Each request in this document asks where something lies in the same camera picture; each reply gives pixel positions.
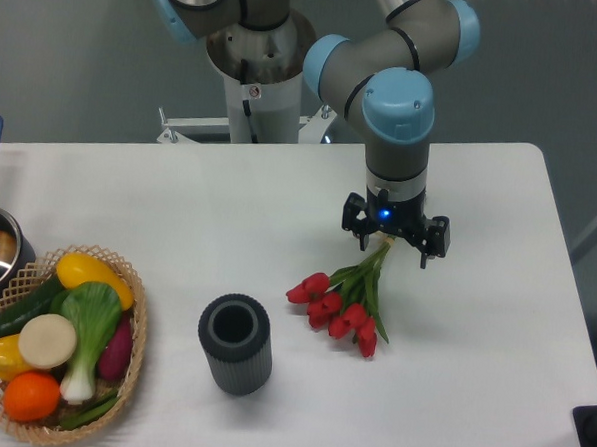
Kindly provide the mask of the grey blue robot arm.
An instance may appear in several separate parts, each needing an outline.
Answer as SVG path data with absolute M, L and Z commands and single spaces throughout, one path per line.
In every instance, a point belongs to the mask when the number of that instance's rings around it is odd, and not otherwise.
M 204 40 L 224 81 L 234 143 L 293 143 L 310 89 L 365 143 L 366 192 L 351 194 L 342 228 L 402 238 L 423 259 L 450 246 L 445 216 L 424 214 L 433 87 L 428 76 L 478 48 L 475 11 L 462 0 L 378 0 L 385 29 L 363 41 L 317 36 L 290 0 L 152 0 L 171 36 Z

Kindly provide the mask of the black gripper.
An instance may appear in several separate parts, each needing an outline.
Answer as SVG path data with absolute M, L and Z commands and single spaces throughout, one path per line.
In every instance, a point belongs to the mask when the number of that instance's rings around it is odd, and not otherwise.
M 386 180 L 366 174 L 367 201 L 351 192 L 343 205 L 344 231 L 351 232 L 365 251 L 369 237 L 377 231 L 403 238 L 420 253 L 421 269 L 428 261 L 444 258 L 450 247 L 450 219 L 428 218 L 423 214 L 426 177 L 402 181 Z

